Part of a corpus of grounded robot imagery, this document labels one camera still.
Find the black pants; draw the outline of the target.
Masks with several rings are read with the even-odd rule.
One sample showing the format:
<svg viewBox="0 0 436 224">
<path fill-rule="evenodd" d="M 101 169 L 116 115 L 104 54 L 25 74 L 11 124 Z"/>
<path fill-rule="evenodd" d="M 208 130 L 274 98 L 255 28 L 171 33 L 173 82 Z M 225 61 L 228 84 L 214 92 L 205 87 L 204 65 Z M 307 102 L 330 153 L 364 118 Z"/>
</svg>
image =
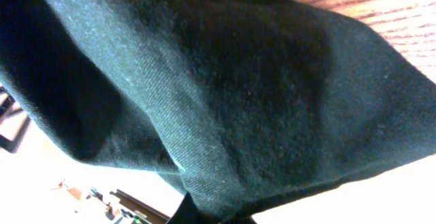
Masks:
<svg viewBox="0 0 436 224">
<path fill-rule="evenodd" d="M 72 159 L 179 190 L 173 223 L 250 223 L 435 153 L 435 84 L 295 0 L 1 0 L 1 82 Z"/>
</svg>

